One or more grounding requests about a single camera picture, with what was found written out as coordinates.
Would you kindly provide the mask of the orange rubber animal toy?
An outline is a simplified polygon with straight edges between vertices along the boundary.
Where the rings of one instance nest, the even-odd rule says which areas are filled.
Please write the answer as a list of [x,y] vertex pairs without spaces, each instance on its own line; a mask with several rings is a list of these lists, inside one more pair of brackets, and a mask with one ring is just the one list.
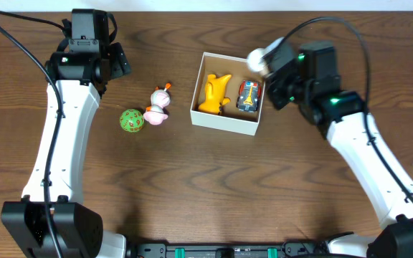
[[231,75],[224,75],[222,77],[217,77],[214,74],[207,75],[204,87],[205,99],[199,105],[198,111],[212,115],[221,115],[223,107],[231,102],[225,96],[227,83],[231,78]]

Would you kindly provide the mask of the red grey toy car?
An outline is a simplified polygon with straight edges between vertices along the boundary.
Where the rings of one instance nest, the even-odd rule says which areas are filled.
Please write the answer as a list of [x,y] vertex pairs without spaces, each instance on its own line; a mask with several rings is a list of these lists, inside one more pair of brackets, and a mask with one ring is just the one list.
[[244,80],[239,87],[236,107],[243,112],[254,113],[258,109],[262,86],[259,82]]

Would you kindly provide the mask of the white wooden kendama toy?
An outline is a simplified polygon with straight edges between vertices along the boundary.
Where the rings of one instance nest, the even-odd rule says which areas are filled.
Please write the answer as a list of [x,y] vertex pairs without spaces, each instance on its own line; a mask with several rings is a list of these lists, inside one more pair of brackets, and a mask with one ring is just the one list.
[[251,72],[257,73],[262,77],[270,73],[266,61],[264,60],[265,50],[257,48],[251,51],[247,56],[247,66]]

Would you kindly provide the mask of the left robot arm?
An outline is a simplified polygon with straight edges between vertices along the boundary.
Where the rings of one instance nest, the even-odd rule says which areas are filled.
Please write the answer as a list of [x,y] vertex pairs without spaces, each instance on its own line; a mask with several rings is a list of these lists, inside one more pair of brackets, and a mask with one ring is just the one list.
[[82,172],[87,139],[107,83],[130,65],[115,41],[111,13],[74,9],[65,39],[45,63],[47,116],[37,159],[19,201],[7,201],[1,221],[27,257],[124,257],[126,238],[104,230],[84,207]]

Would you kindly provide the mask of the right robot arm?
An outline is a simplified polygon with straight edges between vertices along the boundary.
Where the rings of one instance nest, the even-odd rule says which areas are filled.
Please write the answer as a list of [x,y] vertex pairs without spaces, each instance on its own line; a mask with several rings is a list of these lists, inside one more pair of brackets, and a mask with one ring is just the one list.
[[382,138],[366,103],[341,88],[336,51],[330,42],[312,42],[294,52],[277,39],[248,56],[250,69],[266,80],[276,109],[295,103],[353,171],[382,229],[375,238],[353,233],[324,241],[328,257],[413,257],[413,180]]

